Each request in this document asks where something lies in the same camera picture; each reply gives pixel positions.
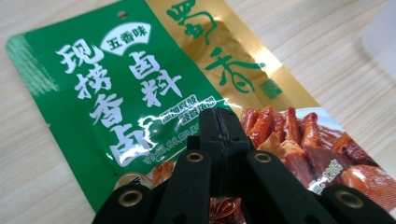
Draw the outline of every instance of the clip hole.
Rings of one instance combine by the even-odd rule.
[[[132,207],[140,203],[143,199],[143,194],[139,190],[132,189],[125,191],[119,197],[119,203],[124,207]]]
[[[200,153],[192,152],[187,155],[187,160],[191,162],[198,162],[204,159],[204,156]]]
[[[361,198],[346,190],[339,189],[335,192],[335,198],[338,202],[351,208],[362,208],[364,206]]]
[[[256,155],[254,155],[254,159],[256,159],[256,161],[259,161],[259,162],[270,162],[271,161],[271,157],[264,153],[257,153]]]
[[[126,11],[124,11],[124,10],[119,11],[119,13],[117,13],[117,17],[120,20],[126,20],[128,18],[128,13]]]

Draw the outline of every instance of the green snack package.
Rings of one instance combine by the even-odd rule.
[[[7,52],[94,211],[169,178],[204,109],[321,109],[221,0],[120,1]]]

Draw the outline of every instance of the white surface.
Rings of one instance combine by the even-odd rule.
[[[363,44],[373,59],[396,77],[396,0],[391,0],[363,32]]]

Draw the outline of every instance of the green label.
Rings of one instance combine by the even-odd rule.
[[[282,93],[282,90],[279,86],[272,80],[268,79],[260,85],[262,91],[268,96],[270,99],[276,98],[279,94]]]
[[[95,211],[121,175],[176,159],[200,111],[229,108],[144,1],[15,36],[7,51]]]

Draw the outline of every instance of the gold snack package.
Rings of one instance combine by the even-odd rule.
[[[222,0],[124,0],[16,35],[7,53],[95,211],[119,186],[169,178],[211,107],[315,193],[342,183],[396,206],[395,181]],[[213,221],[243,221],[238,204],[212,200]]]

